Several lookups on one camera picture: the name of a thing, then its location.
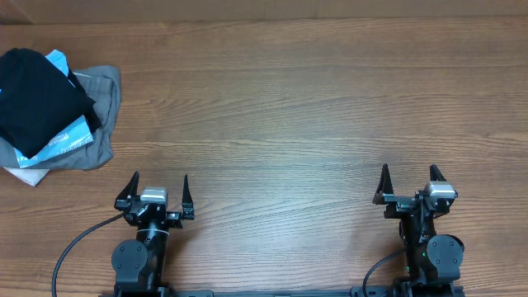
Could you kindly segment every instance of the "pile of clothes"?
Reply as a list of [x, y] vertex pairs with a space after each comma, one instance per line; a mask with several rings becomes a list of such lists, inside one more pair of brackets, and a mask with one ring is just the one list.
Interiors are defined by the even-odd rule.
[[58, 50], [0, 57], [0, 166], [36, 186], [53, 169], [94, 169], [114, 153], [120, 107], [112, 66], [71, 70]]

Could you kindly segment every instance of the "wooden table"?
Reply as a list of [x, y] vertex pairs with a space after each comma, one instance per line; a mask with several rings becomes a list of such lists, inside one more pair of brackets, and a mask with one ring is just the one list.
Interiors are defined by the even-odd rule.
[[[455, 185], [436, 229], [465, 243], [468, 296], [528, 291], [528, 18], [4, 26], [0, 40], [114, 64], [123, 88], [107, 165], [36, 188], [0, 172], [1, 296], [50, 296], [60, 253], [117, 214], [135, 170], [178, 207], [189, 174], [196, 220], [172, 232], [165, 275], [179, 290], [359, 285], [402, 247], [371, 204], [383, 163], [400, 195], [431, 163]], [[121, 220], [83, 239], [59, 296], [111, 291], [111, 253], [134, 235]]]

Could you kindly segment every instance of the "white cloth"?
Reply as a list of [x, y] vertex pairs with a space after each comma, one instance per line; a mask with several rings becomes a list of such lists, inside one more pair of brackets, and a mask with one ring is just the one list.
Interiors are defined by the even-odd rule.
[[15, 177], [18, 177], [21, 181], [25, 182], [30, 186], [36, 186], [48, 173], [49, 169], [19, 169], [19, 168], [7, 168]]

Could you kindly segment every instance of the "folded clothing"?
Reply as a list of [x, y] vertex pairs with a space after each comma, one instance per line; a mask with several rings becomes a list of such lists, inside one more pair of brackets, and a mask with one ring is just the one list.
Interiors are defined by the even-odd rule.
[[0, 137], [32, 158], [78, 117], [90, 115], [93, 99], [68, 81], [48, 59], [30, 49], [12, 49], [0, 57]]
[[[93, 106], [102, 127], [93, 135], [93, 142], [74, 151], [60, 154], [29, 168], [40, 169], [94, 169], [104, 165], [113, 156], [110, 136], [116, 125], [121, 103], [119, 69], [113, 66], [97, 66], [85, 70], [73, 70], [78, 81], [96, 104]], [[19, 168], [15, 150], [0, 138], [0, 166]]]
[[36, 186], [45, 177], [49, 169], [18, 169], [18, 168], [7, 168], [15, 177], [18, 177], [21, 181], [25, 182], [30, 186]]

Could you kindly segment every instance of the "gray cloth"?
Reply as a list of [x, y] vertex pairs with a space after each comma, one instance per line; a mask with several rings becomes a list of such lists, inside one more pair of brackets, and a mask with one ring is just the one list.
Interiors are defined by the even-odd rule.
[[[87, 95], [96, 102], [93, 109], [101, 120], [102, 127], [93, 134], [92, 143], [28, 168], [87, 170], [98, 168], [114, 157], [110, 135], [116, 126], [117, 111], [121, 104], [119, 69], [113, 66], [96, 66], [85, 70], [74, 70], [73, 73]], [[2, 138], [0, 138], [0, 166], [20, 168], [15, 149]]]

